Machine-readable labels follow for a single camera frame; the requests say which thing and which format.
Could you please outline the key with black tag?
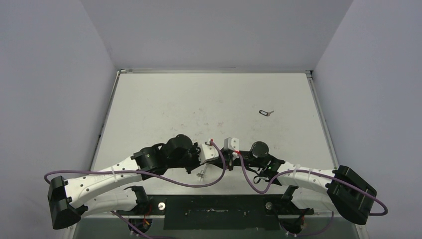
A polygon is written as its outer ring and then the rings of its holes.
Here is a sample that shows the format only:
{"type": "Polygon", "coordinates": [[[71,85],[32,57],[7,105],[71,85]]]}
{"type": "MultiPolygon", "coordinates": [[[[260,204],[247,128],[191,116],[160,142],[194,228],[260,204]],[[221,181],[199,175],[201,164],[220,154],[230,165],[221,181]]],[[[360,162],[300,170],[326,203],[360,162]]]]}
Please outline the key with black tag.
{"type": "Polygon", "coordinates": [[[269,117],[274,111],[264,111],[264,110],[259,110],[259,113],[263,116],[269,117]]]}

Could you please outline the grey key holder with rings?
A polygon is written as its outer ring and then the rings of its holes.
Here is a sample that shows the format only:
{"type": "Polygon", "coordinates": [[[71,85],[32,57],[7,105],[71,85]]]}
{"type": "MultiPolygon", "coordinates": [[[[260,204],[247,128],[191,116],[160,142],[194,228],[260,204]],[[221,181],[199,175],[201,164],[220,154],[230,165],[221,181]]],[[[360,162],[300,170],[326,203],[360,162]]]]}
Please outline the grey key holder with rings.
{"type": "Polygon", "coordinates": [[[203,168],[200,170],[199,173],[196,174],[197,178],[198,178],[198,182],[202,182],[202,180],[204,179],[205,173],[207,171],[208,168],[208,164],[204,164],[203,168]]]}

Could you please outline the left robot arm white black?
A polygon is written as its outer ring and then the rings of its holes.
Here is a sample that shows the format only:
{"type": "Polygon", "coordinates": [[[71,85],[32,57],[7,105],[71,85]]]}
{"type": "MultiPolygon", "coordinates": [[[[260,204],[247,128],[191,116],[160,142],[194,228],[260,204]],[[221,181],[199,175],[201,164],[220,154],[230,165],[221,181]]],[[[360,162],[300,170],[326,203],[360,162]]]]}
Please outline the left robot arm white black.
{"type": "Polygon", "coordinates": [[[158,178],[183,187],[209,187],[219,182],[226,171],[226,159],[212,139],[203,144],[192,142],[183,134],[145,147],[123,161],[100,171],[58,170],[48,172],[47,194],[52,227],[60,230],[79,222],[83,216],[105,211],[132,210],[140,215],[147,211],[148,200],[136,193],[110,194],[115,188],[129,183],[158,178]],[[222,173],[205,185],[190,185],[164,177],[171,168],[184,168],[187,173],[214,160],[222,163],[222,173]]]}

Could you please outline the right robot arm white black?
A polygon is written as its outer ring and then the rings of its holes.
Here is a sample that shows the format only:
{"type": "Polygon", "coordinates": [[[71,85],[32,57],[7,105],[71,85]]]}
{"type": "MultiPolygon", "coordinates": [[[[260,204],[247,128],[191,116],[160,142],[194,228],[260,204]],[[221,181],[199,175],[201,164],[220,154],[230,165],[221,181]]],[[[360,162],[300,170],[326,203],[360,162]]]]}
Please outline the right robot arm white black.
{"type": "Polygon", "coordinates": [[[241,151],[239,143],[232,137],[224,141],[222,152],[229,169],[242,167],[251,185],[266,182],[265,189],[254,189],[258,193],[267,193],[273,184],[291,188],[293,193],[281,200],[286,213],[306,208],[327,210],[358,225],[365,225],[374,215],[371,210],[377,191],[350,167],[312,169],[274,157],[262,141],[253,143],[249,151],[241,151]]]}

